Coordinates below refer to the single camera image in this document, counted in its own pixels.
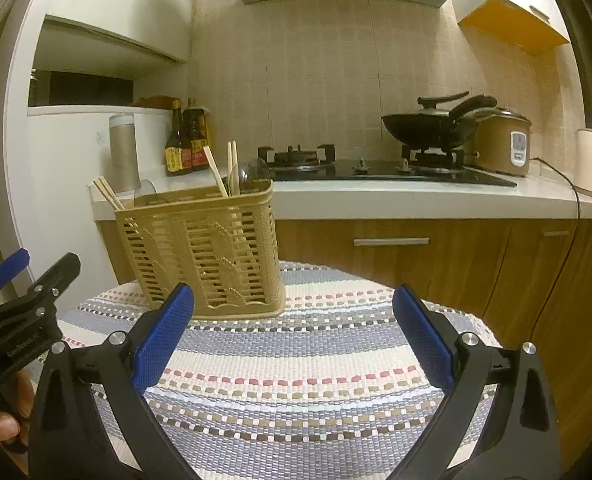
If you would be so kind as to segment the person left hand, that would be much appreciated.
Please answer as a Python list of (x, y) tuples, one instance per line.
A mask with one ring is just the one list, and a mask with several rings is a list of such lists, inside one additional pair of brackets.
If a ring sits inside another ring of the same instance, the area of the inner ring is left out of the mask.
[(16, 416), (0, 410), (0, 443), (19, 440), (29, 444), (29, 419), (34, 406), (34, 386), (26, 370), (20, 370), (16, 379)]

